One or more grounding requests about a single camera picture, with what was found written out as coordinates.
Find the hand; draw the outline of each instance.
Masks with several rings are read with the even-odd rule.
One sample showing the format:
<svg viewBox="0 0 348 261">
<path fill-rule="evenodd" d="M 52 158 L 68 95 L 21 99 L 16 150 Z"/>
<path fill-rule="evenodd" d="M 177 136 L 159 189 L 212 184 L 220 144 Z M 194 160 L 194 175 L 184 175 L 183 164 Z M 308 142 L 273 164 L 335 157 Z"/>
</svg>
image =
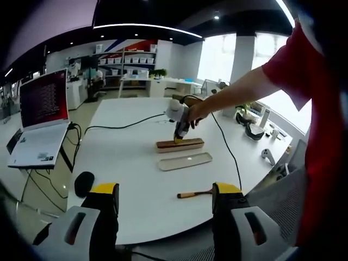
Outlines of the hand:
<svg viewBox="0 0 348 261">
<path fill-rule="evenodd" d="M 198 123 L 206 118 L 209 113 L 206 112 L 201 106 L 201 103 L 193 105 L 189 109 L 188 122 L 190 122 L 192 129 L 194 129 Z"/>
</svg>

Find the white tray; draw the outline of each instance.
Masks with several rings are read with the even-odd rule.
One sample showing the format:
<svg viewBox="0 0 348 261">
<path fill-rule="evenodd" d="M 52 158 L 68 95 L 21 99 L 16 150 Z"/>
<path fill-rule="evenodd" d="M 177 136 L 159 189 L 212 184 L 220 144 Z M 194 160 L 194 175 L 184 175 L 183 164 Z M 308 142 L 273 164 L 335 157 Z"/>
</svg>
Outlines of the white tray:
<svg viewBox="0 0 348 261">
<path fill-rule="evenodd" d="M 158 166 L 162 171 L 170 171 L 208 163 L 212 160 L 211 155 L 208 152 L 204 152 L 190 156 L 162 159 L 158 162 Z"/>
</svg>

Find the black cable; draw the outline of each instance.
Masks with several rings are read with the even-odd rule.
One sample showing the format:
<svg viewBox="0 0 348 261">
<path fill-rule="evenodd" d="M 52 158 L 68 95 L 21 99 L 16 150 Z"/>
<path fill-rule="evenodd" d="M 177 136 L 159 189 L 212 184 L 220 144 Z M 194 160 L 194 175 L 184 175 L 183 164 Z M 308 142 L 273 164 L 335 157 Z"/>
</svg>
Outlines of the black cable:
<svg viewBox="0 0 348 261">
<path fill-rule="evenodd" d="M 143 119 L 141 121 L 138 121 L 138 122 L 135 122 L 135 123 L 132 123 L 132 124 L 129 124 L 129 125 L 126 125 L 126 126 L 123 126 L 123 127 L 107 127 L 107 126 L 90 126 L 88 127 L 86 130 L 85 130 L 85 134 L 86 132 L 89 130 L 89 129 L 92 129 L 92 128 L 103 128 L 103 129 L 125 129 L 125 128 L 128 128 L 130 126 L 133 126 L 133 125 L 136 125 L 138 123 L 141 123 L 143 121 L 147 121 L 149 119 L 152 119 L 152 118 L 155 118 L 155 117 L 159 117 L 159 116 L 163 116 L 165 115 L 164 113 L 161 113 L 161 114 L 157 114 L 157 115 L 154 115 L 154 116 L 151 116 L 151 117 L 148 117 L 146 119 Z"/>
<path fill-rule="evenodd" d="M 55 190 L 55 192 L 57 192 L 57 194 L 58 194 L 63 200 L 67 199 L 67 196 L 66 196 L 66 197 L 63 197 L 63 196 L 59 193 L 59 191 L 54 187 L 54 185 L 53 185 L 53 183 L 52 183 L 52 181 L 51 181 L 51 179 L 50 179 L 49 177 L 46 177 L 45 175 L 39 173 L 37 170 L 35 170 L 35 172 L 36 172 L 36 174 L 38 174 L 39 176 L 41 176 L 41 177 L 43 177 L 43 178 L 45 178 L 45 179 L 48 179 L 49 182 L 50 182 L 50 184 L 51 184 L 51 186 L 52 186 L 52 188 Z"/>
<path fill-rule="evenodd" d="M 74 142 L 72 142 L 70 139 L 69 139 L 69 137 L 66 137 L 67 138 L 67 140 L 72 144 L 72 145 L 74 145 L 74 146 L 77 146 L 78 144 L 75 144 Z"/>
<path fill-rule="evenodd" d="M 227 141 L 226 141 L 226 138 L 225 138 L 225 134 L 223 133 L 223 130 L 222 130 L 221 126 L 219 125 L 219 123 L 217 122 L 217 120 L 216 120 L 216 118 L 215 118 L 215 116 L 214 116 L 214 114 L 213 114 L 213 113 L 212 113 L 212 116 L 213 116 L 213 118 L 214 118 L 214 120 L 215 120 L 215 122 L 216 122 L 216 124 L 217 124 L 218 128 L 219 128 L 219 129 L 220 129 L 220 131 L 221 131 L 221 134 L 222 134 L 223 140 L 224 140 L 224 142 L 225 142 L 225 144 L 226 144 L 226 147 L 227 147 L 227 149 L 228 149 L 229 153 L 231 154 L 231 156 L 232 156 L 232 157 L 233 157 L 233 159 L 234 159 L 234 162 L 235 162 L 235 167 L 237 168 L 237 174 L 238 174 L 238 179 L 239 179 L 239 187 L 240 187 L 240 190 L 242 190 L 242 189 L 241 189 L 241 179 L 240 179 L 240 174 L 239 174 L 239 168 L 238 168 L 238 163 L 237 163 L 237 160 L 236 160 L 235 156 L 233 155 L 233 153 L 232 153 L 231 149 L 229 148 L 229 145 L 228 145 L 228 143 L 227 143 Z"/>
<path fill-rule="evenodd" d="M 82 135 L 82 132 L 81 132 L 81 127 L 78 125 L 79 127 L 79 130 L 75 127 L 75 130 L 77 131 L 77 138 L 78 138 L 78 141 L 77 141 L 77 144 L 76 144 L 76 148 L 75 148 L 75 151 L 74 151 L 74 157 L 73 157 L 73 162 L 72 162 L 72 166 L 74 167 L 75 166 L 75 161 L 76 161 L 76 156 L 77 156 L 77 153 L 80 149 L 80 145 L 81 145 L 81 135 Z"/>
<path fill-rule="evenodd" d="M 31 173 L 27 172 L 29 174 L 29 178 L 32 179 L 32 181 L 34 182 L 34 184 L 37 186 L 37 188 L 44 194 L 44 196 L 59 210 L 61 210 L 62 212 L 65 212 L 62 208 L 60 208 L 57 204 L 55 204 L 48 196 L 47 194 L 40 188 L 40 186 L 35 182 L 35 180 L 32 178 Z"/>
<path fill-rule="evenodd" d="M 195 99 L 198 99 L 198 100 L 200 100 L 200 101 L 202 101 L 202 99 L 200 99 L 200 98 L 198 98 L 198 97 L 196 97 L 196 96 L 193 96 L 193 95 L 185 95 L 183 98 L 181 98 L 181 102 L 183 103 L 184 101 L 185 101 L 185 98 L 186 97 L 193 97 L 193 98 L 195 98 Z M 229 145 L 228 145 L 228 143 L 227 143 L 227 141 L 226 141 L 226 138 L 225 138 L 225 134 L 224 134 L 224 132 L 223 132 L 223 130 L 222 130 L 222 128 L 221 128 L 221 126 L 219 125 L 219 123 L 217 122 L 217 120 L 216 120 L 216 118 L 215 118 L 215 116 L 214 116 L 214 114 L 212 113 L 212 116 L 213 116 L 213 118 L 214 118 L 214 120 L 215 120 L 215 122 L 216 122 L 216 124 L 217 124 L 217 126 L 218 126 L 218 128 L 220 129 L 220 131 L 221 131 L 221 134 L 222 134 L 222 137 L 223 137 L 223 140 L 224 140 L 224 142 L 225 142 L 225 145 L 226 145 L 226 147 L 227 147 L 227 149 L 228 149 L 228 151 L 229 151 L 229 153 L 231 154 L 231 156 L 233 157 L 233 159 L 234 159 L 234 162 L 235 162 L 235 167 L 237 168 L 237 174 L 238 174 L 238 179 L 239 179 L 239 187 L 240 187 L 240 190 L 242 190 L 242 186 L 241 186 L 241 178 L 240 178 L 240 173 L 239 173 L 239 168 L 238 168 L 238 163 L 237 163 L 237 160 L 236 160 L 236 158 L 235 158 L 235 156 L 233 155 L 233 153 L 232 153 L 232 151 L 231 151 L 231 149 L 229 148 Z"/>
<path fill-rule="evenodd" d="M 155 261 L 167 261 L 165 259 L 161 259 L 161 258 L 157 258 L 157 257 L 151 257 L 151 256 L 148 256 L 146 254 L 143 254 L 143 253 L 139 253 L 139 252 L 131 252 L 132 254 L 137 254 L 139 256 L 142 256 L 142 257 L 145 257 L 147 259 L 151 259 L 151 260 L 155 260 Z"/>
</svg>

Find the laptop keyboard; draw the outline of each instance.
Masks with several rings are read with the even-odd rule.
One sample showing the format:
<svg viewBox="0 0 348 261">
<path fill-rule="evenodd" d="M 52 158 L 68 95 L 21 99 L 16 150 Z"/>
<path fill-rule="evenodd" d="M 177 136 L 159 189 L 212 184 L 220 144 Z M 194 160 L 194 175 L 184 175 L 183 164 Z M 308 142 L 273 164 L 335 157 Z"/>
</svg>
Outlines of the laptop keyboard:
<svg viewBox="0 0 348 261">
<path fill-rule="evenodd" d="M 25 133 L 19 142 L 22 143 L 22 146 L 33 146 L 33 144 L 49 145 L 57 143 L 57 139 L 60 139 L 63 133 L 61 128 L 49 129 L 47 131 L 42 131 L 42 129 L 40 129 L 41 131 Z"/>
</svg>

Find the laptop screen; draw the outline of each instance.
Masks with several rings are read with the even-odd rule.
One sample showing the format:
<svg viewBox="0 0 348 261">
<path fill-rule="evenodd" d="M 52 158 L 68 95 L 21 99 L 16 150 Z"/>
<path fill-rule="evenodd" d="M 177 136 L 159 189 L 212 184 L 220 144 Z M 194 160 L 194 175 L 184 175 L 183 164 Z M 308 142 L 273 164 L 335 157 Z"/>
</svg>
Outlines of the laptop screen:
<svg viewBox="0 0 348 261">
<path fill-rule="evenodd" d="M 21 86 L 23 128 L 68 119 L 66 70 L 45 74 Z"/>
</svg>

